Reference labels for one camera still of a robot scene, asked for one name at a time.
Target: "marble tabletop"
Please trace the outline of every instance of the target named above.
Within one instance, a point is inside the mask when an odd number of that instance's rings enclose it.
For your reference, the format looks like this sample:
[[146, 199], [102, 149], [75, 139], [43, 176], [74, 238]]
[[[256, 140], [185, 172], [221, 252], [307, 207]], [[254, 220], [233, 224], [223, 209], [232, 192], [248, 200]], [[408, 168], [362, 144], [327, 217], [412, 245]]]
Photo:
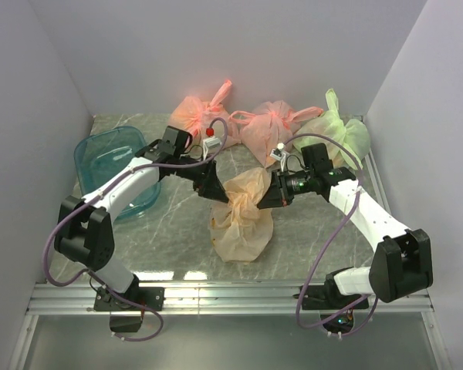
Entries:
[[[168, 114], [98, 115], [91, 134], [118, 126], [133, 126], [150, 143], [161, 138], [168, 117]], [[222, 182], [260, 166], [243, 145], [226, 149], [218, 155], [217, 162]], [[363, 164], [364, 188], [375, 198], [365, 161]], [[79, 184], [73, 194], [80, 195]], [[303, 279], [322, 245], [343, 218], [341, 212], [322, 197], [315, 194], [297, 196], [292, 205], [273, 209], [272, 239], [257, 260], [225, 263], [211, 245], [210, 209], [211, 201], [199, 198], [189, 181], [165, 177], [155, 205], [138, 215], [115, 221], [115, 255], [142, 280]], [[348, 223], [331, 243], [315, 277], [323, 278], [342, 267], [368, 266], [372, 255], [363, 235]], [[55, 254], [53, 276], [65, 280], [78, 270], [79, 265]]]

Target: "red plastic bag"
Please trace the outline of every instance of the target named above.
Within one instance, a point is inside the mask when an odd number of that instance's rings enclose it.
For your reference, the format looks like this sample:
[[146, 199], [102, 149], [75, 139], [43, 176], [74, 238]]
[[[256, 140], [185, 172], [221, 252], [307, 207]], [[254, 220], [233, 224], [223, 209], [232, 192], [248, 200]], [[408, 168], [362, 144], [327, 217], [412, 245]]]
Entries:
[[[227, 122], [228, 137], [225, 148], [240, 143], [238, 128], [235, 123], [230, 122], [228, 112], [221, 104], [232, 88], [232, 81], [227, 79], [210, 102], [203, 102], [197, 96], [187, 96], [176, 108], [168, 120], [168, 125], [188, 131], [194, 138], [194, 144], [201, 142], [206, 137], [205, 131], [214, 118], [221, 117]], [[218, 123], [213, 126], [215, 136], [223, 140], [223, 126]]]
[[[323, 110], [316, 106], [295, 112], [291, 106], [280, 100], [263, 103], [254, 109], [253, 113], [240, 110], [233, 112], [230, 121], [243, 125], [240, 129], [240, 140], [264, 167], [269, 167], [275, 162], [269, 156], [271, 151], [279, 143], [284, 143], [292, 137], [299, 130], [302, 121], [316, 118], [322, 113]], [[244, 118], [235, 118], [238, 114]]]

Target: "orange plastic bag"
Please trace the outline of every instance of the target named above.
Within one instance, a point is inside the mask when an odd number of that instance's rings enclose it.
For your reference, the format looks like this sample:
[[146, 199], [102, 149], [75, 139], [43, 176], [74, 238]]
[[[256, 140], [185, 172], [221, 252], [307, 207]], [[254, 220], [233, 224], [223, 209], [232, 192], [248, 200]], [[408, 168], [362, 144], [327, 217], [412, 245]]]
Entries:
[[[252, 113], [238, 110], [230, 116], [230, 121], [243, 125], [240, 129], [240, 140], [254, 154], [255, 158], [264, 166], [271, 166], [275, 160], [269, 156], [279, 143], [299, 130], [300, 123], [315, 118], [323, 113], [321, 108], [312, 106], [295, 112], [291, 106], [282, 100], [263, 103]], [[288, 151], [292, 144], [286, 146]]]
[[271, 209], [257, 208], [270, 183], [267, 171], [257, 167], [223, 184], [229, 202], [213, 204], [209, 229], [213, 247], [224, 262], [253, 261], [271, 240]]
[[[221, 117], [227, 122], [228, 137], [225, 148], [240, 143], [238, 128], [235, 123], [229, 121], [229, 115], [221, 102], [232, 88], [232, 81], [227, 79], [210, 102], [203, 102], [197, 96], [187, 96], [176, 108], [168, 120], [168, 125], [191, 133], [194, 144], [199, 144], [202, 137], [206, 137], [205, 130], [214, 118]], [[213, 126], [215, 136], [223, 140], [224, 130], [219, 123]]]

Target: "metal frame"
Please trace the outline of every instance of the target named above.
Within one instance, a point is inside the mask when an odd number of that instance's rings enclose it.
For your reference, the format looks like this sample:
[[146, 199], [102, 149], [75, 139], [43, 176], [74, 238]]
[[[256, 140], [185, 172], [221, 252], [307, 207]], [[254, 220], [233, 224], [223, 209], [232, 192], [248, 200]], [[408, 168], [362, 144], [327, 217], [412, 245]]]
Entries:
[[[366, 157], [367, 169], [373, 182], [377, 202], [390, 212], [386, 194], [379, 178], [372, 151]], [[165, 288], [162, 315], [290, 315], [295, 312], [296, 299], [303, 281], [155, 281], [141, 282], [140, 286]], [[323, 284], [323, 281], [312, 281]], [[14, 350], [10, 369], [22, 369], [29, 351], [32, 336], [40, 315], [109, 315], [95, 312], [93, 302], [96, 292], [88, 284], [73, 284], [55, 288], [50, 284], [37, 284], [32, 293], [24, 324]], [[333, 311], [304, 311], [303, 315]], [[449, 359], [442, 341], [434, 308], [426, 290], [390, 304], [380, 302], [378, 313], [421, 312], [428, 331], [439, 369], [449, 369]], [[125, 311], [122, 315], [139, 315]]]

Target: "green plastic bag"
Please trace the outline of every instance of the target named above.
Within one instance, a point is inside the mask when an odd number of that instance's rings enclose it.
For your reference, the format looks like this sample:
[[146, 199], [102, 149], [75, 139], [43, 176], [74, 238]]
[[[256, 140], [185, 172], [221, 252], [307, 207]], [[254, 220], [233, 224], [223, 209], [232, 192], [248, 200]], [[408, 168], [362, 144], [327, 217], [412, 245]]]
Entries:
[[[333, 89], [327, 90], [326, 101], [328, 110], [323, 115], [306, 123], [296, 134], [319, 133], [328, 136], [351, 152], [362, 167], [361, 160], [370, 150], [370, 137], [367, 128], [358, 119], [351, 119], [345, 126], [338, 113], [338, 97]], [[293, 141], [293, 146], [300, 151], [304, 146], [317, 143], [326, 144], [328, 154], [335, 167], [341, 167], [346, 163], [351, 168], [357, 168], [355, 163], [338, 146], [319, 137], [298, 138]]]

